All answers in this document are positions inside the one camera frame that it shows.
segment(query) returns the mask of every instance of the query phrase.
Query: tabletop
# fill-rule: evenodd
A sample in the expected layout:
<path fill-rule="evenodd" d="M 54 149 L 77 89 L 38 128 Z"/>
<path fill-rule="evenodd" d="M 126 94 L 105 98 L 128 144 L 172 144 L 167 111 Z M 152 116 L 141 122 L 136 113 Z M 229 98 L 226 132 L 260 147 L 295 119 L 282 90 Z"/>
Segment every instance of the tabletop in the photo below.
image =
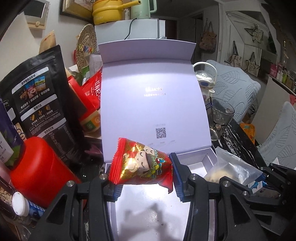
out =
<path fill-rule="evenodd" d="M 214 148 L 221 147 L 227 150 L 256 168 L 266 167 L 261 154 L 234 119 L 226 127 L 222 137 L 213 141 L 212 145 Z"/>

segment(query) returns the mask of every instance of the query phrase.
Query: bag of nuts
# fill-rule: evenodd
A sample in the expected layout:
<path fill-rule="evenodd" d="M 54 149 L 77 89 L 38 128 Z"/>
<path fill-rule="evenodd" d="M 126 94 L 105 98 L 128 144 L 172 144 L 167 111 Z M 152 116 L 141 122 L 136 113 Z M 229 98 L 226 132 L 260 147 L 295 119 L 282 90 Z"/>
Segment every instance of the bag of nuts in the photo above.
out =
<path fill-rule="evenodd" d="M 0 177 L 0 212 L 12 220 L 17 216 L 12 208 L 14 193 L 14 188 Z"/>

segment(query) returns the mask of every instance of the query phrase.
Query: leaf pattern fabric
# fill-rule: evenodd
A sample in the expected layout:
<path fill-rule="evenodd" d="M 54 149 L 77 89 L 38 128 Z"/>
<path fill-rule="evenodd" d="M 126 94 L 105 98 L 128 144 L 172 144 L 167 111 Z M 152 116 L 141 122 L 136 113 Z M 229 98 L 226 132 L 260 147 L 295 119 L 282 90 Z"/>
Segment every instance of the leaf pattern fabric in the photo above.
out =
<path fill-rule="evenodd" d="M 240 68 L 225 66 L 213 60 L 207 62 L 215 66 L 218 73 L 213 97 L 231 104 L 235 110 L 234 120 L 241 122 L 256 99 L 261 85 Z"/>
<path fill-rule="evenodd" d="M 258 151 L 267 165 L 277 157 L 280 165 L 296 167 L 296 110 L 290 102 L 284 103 L 274 129 Z"/>

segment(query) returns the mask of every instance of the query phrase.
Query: metal bolt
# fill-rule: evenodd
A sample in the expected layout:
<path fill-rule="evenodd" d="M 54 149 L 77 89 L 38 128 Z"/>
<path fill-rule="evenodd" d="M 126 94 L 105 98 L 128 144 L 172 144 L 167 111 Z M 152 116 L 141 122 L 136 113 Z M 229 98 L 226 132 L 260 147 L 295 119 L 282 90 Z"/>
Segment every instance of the metal bolt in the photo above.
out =
<path fill-rule="evenodd" d="M 196 179 L 198 179 L 198 175 L 195 174 L 195 173 L 192 173 L 189 177 L 190 177 L 190 179 L 192 179 L 192 180 L 196 180 Z"/>
<path fill-rule="evenodd" d="M 67 186 L 72 187 L 75 184 L 74 181 L 67 181 Z"/>
<path fill-rule="evenodd" d="M 222 182 L 224 187 L 229 187 L 230 186 L 230 181 L 223 181 Z"/>
<path fill-rule="evenodd" d="M 102 180 L 105 180 L 107 178 L 108 178 L 108 175 L 106 173 L 100 175 L 100 179 Z"/>

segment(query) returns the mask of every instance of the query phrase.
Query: picture frame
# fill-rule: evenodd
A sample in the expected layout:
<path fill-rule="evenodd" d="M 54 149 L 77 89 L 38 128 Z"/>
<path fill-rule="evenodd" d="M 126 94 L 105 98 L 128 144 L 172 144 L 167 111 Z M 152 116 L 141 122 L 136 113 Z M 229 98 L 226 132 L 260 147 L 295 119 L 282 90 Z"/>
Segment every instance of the picture frame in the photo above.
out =
<path fill-rule="evenodd" d="M 91 0 L 61 0 L 60 15 L 93 23 Z"/>

